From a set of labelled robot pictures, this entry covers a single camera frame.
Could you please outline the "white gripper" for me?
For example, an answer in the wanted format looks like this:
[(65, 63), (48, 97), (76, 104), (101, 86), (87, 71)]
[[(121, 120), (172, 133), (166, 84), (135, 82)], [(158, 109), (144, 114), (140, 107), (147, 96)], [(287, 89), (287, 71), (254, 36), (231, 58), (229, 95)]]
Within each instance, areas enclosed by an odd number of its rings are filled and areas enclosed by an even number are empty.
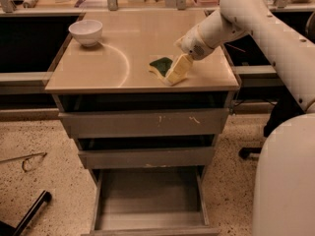
[(182, 38), (177, 39), (174, 46), (186, 54), (180, 55), (166, 72), (163, 82), (167, 86), (174, 86), (185, 80), (193, 66), (193, 60), (203, 60), (214, 52), (213, 47), (209, 47), (203, 40), (198, 26), (193, 27)]

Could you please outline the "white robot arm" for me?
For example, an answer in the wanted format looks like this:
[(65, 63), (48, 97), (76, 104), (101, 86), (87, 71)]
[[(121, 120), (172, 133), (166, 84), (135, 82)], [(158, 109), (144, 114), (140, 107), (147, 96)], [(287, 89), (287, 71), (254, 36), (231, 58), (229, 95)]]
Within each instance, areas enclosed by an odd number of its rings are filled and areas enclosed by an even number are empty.
[(177, 84), (195, 61), (245, 34), (303, 111), (281, 123), (261, 148), (252, 236), (315, 236), (314, 43), (275, 17), (264, 0), (220, 0), (215, 11), (176, 41), (182, 55), (166, 81)]

